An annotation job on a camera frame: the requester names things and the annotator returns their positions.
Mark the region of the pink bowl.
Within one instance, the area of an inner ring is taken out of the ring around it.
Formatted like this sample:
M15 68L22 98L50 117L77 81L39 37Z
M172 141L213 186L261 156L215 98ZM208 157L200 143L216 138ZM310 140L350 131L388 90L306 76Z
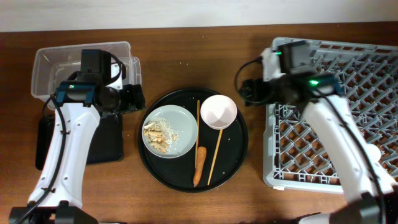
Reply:
M212 129L226 129L236 119L238 109L235 102L225 95L213 95L201 105L200 116Z

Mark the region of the peanut shells and rice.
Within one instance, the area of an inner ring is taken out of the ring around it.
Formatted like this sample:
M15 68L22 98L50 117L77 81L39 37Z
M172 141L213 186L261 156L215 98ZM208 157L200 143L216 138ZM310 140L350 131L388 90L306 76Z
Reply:
M156 117L144 125L144 140L156 151L167 153L172 144L179 140L178 131L174 130L171 124L161 117Z

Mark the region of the grey plate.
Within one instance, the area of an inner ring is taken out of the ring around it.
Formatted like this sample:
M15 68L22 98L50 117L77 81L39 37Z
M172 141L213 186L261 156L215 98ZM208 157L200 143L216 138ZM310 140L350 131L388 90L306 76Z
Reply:
M172 144L171 149L163 154L156 151L148 142L144 140L144 125L156 117L165 118L178 131L179 140ZM144 118L141 128L141 138L144 143L144 150L164 159L174 159L186 154L194 147L197 139L197 121L196 118L184 107L177 105L161 106L151 111Z

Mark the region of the wooden chopstick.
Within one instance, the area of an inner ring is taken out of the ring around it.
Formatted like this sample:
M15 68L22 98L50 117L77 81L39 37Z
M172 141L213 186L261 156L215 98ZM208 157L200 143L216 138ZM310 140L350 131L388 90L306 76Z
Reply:
M215 163L216 163L216 158L217 158L217 155L218 155L218 150L219 150L219 147L220 147L220 142L221 142L222 135L223 135L223 129L221 129L219 131L219 135L218 135L218 139L217 139L217 143L216 143L216 147L215 147L215 152L214 152L213 160L212 160L212 163L211 163L211 169L210 169L210 173L209 173L209 177L208 177L207 186L209 186L211 184L211 178L212 178L212 175L213 175L214 166L215 166Z
M195 143L195 168L197 168L197 157L198 157L198 142L199 142L199 127L200 127L200 100L197 100L197 139Z

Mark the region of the orange carrot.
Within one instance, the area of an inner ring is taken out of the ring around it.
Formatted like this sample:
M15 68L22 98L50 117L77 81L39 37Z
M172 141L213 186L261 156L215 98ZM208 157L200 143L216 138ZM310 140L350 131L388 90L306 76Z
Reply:
M203 172L203 166L206 160L206 148L203 146L200 146L197 149L197 160L196 160L196 166L195 166L195 174L193 177L193 186L196 187L200 180L201 180L201 175Z

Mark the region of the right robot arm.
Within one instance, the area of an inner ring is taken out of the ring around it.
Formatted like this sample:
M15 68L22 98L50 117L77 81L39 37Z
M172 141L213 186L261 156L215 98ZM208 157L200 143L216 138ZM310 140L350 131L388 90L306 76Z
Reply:
M296 106L337 171L347 206L302 216L295 223L397 223L397 182L376 160L376 148L354 123L333 75L285 73L267 82L246 80L236 91L248 104Z

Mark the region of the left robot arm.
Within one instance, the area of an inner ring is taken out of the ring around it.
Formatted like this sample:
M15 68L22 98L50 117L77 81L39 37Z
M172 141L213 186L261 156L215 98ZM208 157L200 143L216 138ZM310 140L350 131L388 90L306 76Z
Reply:
M142 110L140 84L120 90L102 83L64 81L50 96L55 126L40 179L25 207L9 223L97 223L82 210L82 183L91 141L102 115Z

